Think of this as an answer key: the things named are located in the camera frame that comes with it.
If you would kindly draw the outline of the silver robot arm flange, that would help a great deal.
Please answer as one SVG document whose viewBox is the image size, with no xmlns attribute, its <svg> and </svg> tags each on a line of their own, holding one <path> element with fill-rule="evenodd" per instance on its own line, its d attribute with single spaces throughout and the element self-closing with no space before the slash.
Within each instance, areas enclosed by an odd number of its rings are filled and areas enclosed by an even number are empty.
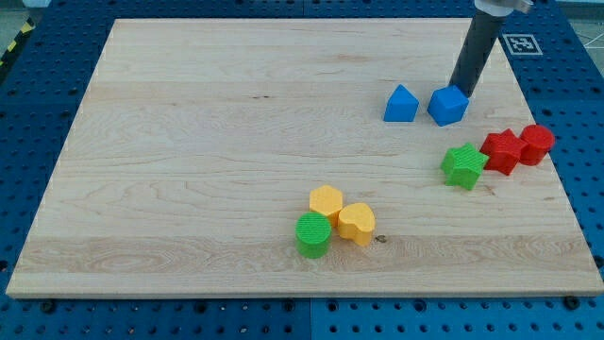
<svg viewBox="0 0 604 340">
<path fill-rule="evenodd" d="M 532 0 L 474 0 L 474 5 L 494 17 L 505 17 L 513 11 L 528 13 L 534 3 Z"/>
</svg>

